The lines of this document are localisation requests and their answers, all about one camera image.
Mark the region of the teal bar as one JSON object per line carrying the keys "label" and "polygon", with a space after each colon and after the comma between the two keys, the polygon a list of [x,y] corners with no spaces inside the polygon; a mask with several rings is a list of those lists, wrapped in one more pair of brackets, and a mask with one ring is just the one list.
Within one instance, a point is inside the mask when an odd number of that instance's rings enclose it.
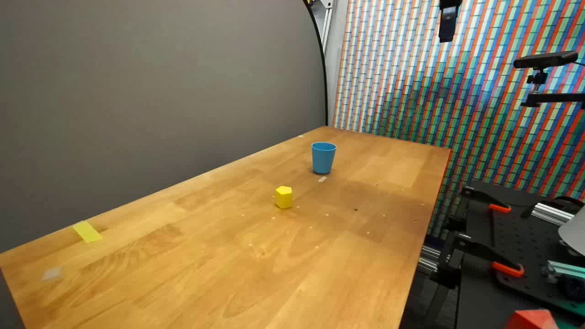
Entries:
{"label": "teal bar", "polygon": [[576,277],[576,279],[585,279],[585,266],[571,264],[571,262],[564,262],[564,261],[555,261],[555,259],[547,261],[545,272],[555,277],[569,275],[569,277]]}

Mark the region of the light blue cup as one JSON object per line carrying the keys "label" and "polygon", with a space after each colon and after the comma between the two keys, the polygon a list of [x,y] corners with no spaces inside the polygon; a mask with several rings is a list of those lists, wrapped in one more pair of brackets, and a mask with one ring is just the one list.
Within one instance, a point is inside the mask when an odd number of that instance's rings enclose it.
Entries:
{"label": "light blue cup", "polygon": [[311,145],[311,153],[313,153],[313,171],[319,175],[328,175],[333,169],[337,145],[333,142],[315,142]]}

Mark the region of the black perforated board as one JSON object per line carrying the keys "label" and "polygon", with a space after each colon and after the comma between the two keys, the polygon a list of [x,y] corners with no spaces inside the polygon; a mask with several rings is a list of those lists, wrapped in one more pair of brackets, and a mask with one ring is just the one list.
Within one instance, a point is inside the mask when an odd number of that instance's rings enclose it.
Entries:
{"label": "black perforated board", "polygon": [[[569,275],[549,275],[549,259],[585,266],[584,255],[584,202],[569,195],[540,197],[529,191],[503,188],[498,184],[478,182],[474,188],[492,193],[503,202],[512,204],[512,213],[489,209],[491,244],[525,266],[525,275],[514,279],[503,273],[496,281],[534,301],[564,310],[569,315],[585,317],[584,279]],[[536,202],[545,202],[571,211],[573,220],[556,226],[533,217]]]}

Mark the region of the upper black orange clamp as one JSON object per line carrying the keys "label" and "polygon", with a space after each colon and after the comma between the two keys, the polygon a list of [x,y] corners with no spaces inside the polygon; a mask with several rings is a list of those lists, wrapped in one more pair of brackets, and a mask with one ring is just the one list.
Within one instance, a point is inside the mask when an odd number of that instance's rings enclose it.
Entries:
{"label": "upper black orange clamp", "polygon": [[512,213],[512,204],[503,202],[498,197],[494,197],[492,193],[478,189],[470,184],[465,184],[461,188],[459,195],[465,198],[472,198],[472,200],[487,204],[491,211],[503,213],[503,215]]}

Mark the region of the lower black orange clamp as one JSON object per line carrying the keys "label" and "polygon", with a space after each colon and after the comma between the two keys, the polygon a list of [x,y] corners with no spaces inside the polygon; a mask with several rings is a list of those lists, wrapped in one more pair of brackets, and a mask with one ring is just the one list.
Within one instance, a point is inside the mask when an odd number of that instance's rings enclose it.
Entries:
{"label": "lower black orange clamp", "polygon": [[522,279],[525,275],[525,266],[522,262],[516,262],[498,251],[496,248],[476,241],[472,235],[463,233],[463,231],[454,231],[452,233],[454,246],[463,250],[465,253],[478,255],[485,261],[491,262],[491,268],[498,273]]}

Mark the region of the red block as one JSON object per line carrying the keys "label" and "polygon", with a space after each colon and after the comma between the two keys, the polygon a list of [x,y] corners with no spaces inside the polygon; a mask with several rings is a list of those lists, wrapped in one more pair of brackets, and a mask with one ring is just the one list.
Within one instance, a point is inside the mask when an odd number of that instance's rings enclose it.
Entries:
{"label": "red block", "polygon": [[558,329],[558,323],[549,308],[518,308],[505,329]]}

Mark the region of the black orange clamp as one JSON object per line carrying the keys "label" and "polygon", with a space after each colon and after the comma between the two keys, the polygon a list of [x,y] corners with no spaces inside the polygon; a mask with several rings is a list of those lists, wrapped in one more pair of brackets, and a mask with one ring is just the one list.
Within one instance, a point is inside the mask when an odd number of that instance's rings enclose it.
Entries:
{"label": "black orange clamp", "polygon": [[478,255],[485,261],[491,262],[491,268],[498,273],[522,279],[525,275],[525,266],[522,262],[516,262],[498,251],[496,248],[476,241],[472,235],[463,233],[463,231],[454,231],[452,233],[454,246],[463,250],[465,253]]}
{"label": "black orange clamp", "polygon": [[465,184],[461,188],[459,195],[465,198],[472,198],[472,200],[487,204],[491,211],[503,213],[503,215],[512,213],[512,204],[503,202],[498,197],[494,197],[492,193],[478,189],[470,184]]}

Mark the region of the yellow tape piece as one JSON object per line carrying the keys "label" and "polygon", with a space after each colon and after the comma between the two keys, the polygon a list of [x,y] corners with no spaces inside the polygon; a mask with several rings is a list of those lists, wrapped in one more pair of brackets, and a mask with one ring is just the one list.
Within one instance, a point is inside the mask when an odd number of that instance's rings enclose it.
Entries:
{"label": "yellow tape piece", "polygon": [[74,224],[74,231],[85,241],[85,242],[96,242],[101,241],[101,231],[88,220],[79,220]]}

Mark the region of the yellow block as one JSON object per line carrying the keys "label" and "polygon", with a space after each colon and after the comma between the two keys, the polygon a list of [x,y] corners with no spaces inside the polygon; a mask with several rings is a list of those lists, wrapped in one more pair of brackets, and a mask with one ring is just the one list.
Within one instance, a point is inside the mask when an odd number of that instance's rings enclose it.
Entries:
{"label": "yellow block", "polygon": [[275,189],[275,204],[278,208],[291,208],[293,206],[293,188],[291,186],[278,186]]}

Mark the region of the silver aluminium bar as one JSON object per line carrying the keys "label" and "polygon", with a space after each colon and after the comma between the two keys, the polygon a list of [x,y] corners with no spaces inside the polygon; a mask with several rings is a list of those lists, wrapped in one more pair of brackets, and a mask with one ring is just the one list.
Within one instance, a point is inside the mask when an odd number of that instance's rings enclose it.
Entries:
{"label": "silver aluminium bar", "polygon": [[575,219],[575,215],[571,211],[560,209],[560,208],[545,204],[545,202],[536,202],[531,215],[538,217],[542,220],[553,222],[556,226],[562,226],[562,224]]}

